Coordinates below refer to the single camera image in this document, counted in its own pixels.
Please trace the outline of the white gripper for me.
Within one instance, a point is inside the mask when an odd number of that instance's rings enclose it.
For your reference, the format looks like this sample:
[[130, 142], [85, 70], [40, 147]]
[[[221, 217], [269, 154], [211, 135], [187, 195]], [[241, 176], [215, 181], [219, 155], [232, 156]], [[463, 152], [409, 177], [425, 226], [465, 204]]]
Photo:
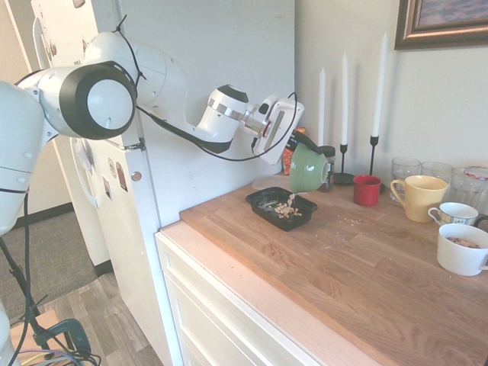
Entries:
[[292, 134], [292, 140], [310, 151], [323, 154], [308, 136], [295, 129], [303, 113], [303, 105], [294, 99], [278, 100], [265, 119], [266, 125], [253, 149], [254, 155], [268, 164], [276, 165]]

